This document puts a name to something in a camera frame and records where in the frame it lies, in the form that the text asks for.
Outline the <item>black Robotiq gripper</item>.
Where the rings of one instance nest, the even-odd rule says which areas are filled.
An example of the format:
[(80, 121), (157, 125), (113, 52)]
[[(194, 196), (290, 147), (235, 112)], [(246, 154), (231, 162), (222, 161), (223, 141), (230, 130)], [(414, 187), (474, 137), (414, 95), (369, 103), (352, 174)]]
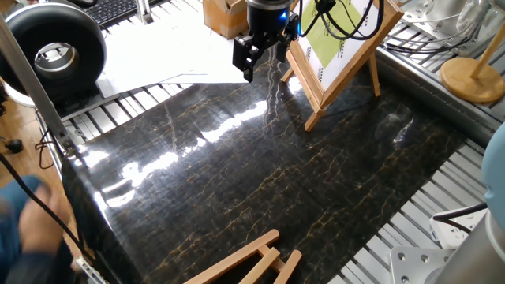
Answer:
[(253, 70), (263, 51), (254, 43), (261, 43), (270, 36), (278, 34), (279, 43), (276, 47), (276, 58), (280, 62), (286, 60), (286, 52), (290, 44), (298, 38), (299, 16), (290, 8), (265, 10), (249, 6), (247, 8), (249, 35), (234, 39), (233, 65), (243, 72), (243, 77), (249, 83), (253, 82)]

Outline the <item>person's right hand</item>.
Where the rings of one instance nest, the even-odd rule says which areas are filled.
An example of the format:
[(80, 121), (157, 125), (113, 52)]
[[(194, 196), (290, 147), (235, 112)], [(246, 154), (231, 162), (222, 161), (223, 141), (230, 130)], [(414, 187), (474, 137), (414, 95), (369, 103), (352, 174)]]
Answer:
[[(68, 202), (59, 192), (54, 192), (46, 185), (39, 185), (35, 190), (37, 197), (59, 219), (68, 225), (71, 217)], [(69, 270), (73, 256), (64, 241), (63, 228), (47, 213), (41, 205), (30, 199), (23, 207), (18, 223), (18, 235), (21, 256), (18, 263), (33, 268), (56, 271)]]

